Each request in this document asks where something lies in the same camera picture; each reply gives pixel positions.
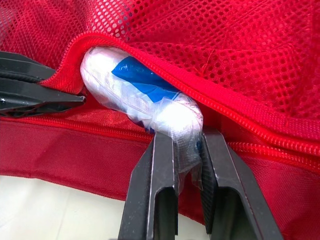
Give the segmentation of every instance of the red mesh pocket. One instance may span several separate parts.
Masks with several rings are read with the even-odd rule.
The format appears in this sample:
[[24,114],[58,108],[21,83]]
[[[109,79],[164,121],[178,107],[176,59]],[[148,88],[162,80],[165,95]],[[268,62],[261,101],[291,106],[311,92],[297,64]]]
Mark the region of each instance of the red mesh pocket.
[[317,0],[4,0],[0,22],[2,50],[53,68],[75,36],[95,31],[209,81],[209,97],[219,86],[289,121],[320,119]]

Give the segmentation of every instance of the blue label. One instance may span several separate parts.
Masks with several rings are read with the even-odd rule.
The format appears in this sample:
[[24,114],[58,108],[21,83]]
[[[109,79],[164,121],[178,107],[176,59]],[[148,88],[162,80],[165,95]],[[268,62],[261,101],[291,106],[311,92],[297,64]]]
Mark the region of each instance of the blue label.
[[173,100],[179,92],[178,89],[132,56],[128,56],[119,62],[112,73],[148,95],[154,103],[161,101],[164,97]]

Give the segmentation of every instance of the plastic wrapper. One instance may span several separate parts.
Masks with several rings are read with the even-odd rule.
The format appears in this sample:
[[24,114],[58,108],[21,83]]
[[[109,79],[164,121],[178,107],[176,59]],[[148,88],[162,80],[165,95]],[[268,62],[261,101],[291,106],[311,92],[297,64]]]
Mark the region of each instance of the plastic wrapper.
[[199,145],[203,116],[196,102],[126,52],[95,47],[80,72],[91,94],[107,108],[121,111],[149,133],[170,136],[178,152],[179,190],[185,175],[201,187]]

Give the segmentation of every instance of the black clamp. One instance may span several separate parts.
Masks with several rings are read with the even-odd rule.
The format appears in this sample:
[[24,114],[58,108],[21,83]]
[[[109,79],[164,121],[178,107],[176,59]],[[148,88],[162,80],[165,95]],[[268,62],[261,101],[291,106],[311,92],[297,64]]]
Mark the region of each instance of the black clamp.
[[[282,240],[250,168],[221,133],[201,141],[202,208],[211,240]],[[175,145],[156,133],[132,171],[118,240],[174,240],[178,234]]]
[[55,70],[20,54],[0,51],[0,117],[60,113],[85,103],[77,96],[40,86]]

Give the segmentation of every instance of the red nylon fabric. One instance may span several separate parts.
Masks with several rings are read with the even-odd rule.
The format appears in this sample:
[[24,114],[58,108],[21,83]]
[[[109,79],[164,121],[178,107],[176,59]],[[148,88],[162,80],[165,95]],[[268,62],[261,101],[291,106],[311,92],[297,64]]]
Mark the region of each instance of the red nylon fabric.
[[[124,49],[201,103],[205,124],[218,128],[245,157],[284,236],[320,236],[316,230],[320,211],[319,0],[0,1],[0,50],[58,69],[42,83],[47,87],[75,94],[82,91],[80,63],[94,46]],[[124,198],[127,188],[113,183],[122,175],[128,177],[134,166],[132,162],[126,168],[123,159],[134,156],[137,160],[150,140],[123,114],[101,107],[90,96],[85,106],[67,113],[18,121],[42,125],[37,127],[37,139],[43,143],[30,150],[35,145],[21,141],[22,129],[29,125],[1,121],[2,173],[42,178],[113,198]],[[19,131],[6,132],[16,125]],[[79,136],[64,138],[67,150],[81,142],[81,135],[87,136],[87,142],[112,137],[119,146],[130,145],[128,141],[135,145],[128,153],[110,156],[116,165],[107,168],[110,181],[103,181],[100,178],[106,176],[95,169],[106,165],[101,160],[91,162],[98,155],[94,146],[82,143],[83,151],[70,151],[77,157],[65,150],[60,155],[55,149],[63,146],[53,144],[53,138],[46,141],[53,134],[46,125],[59,127],[54,130],[59,133],[60,128],[78,131]],[[7,139],[13,139],[15,148],[6,144]],[[107,150],[116,146],[112,142],[103,154],[111,154]],[[243,143],[258,146],[248,148]],[[49,148],[51,154],[45,154]],[[85,168],[79,169],[79,153],[94,166],[87,169],[92,169],[96,183],[84,184],[90,177]],[[122,183],[127,187],[128,178]],[[190,210],[188,206],[193,205],[187,205],[192,204],[192,187],[183,194],[181,211],[199,221],[200,206]]]
[[[0,122],[0,174],[39,178],[124,200],[131,171],[147,143],[74,130]],[[274,218],[288,240],[320,236],[320,176],[243,153]],[[179,212],[203,223],[199,190],[185,181]]]

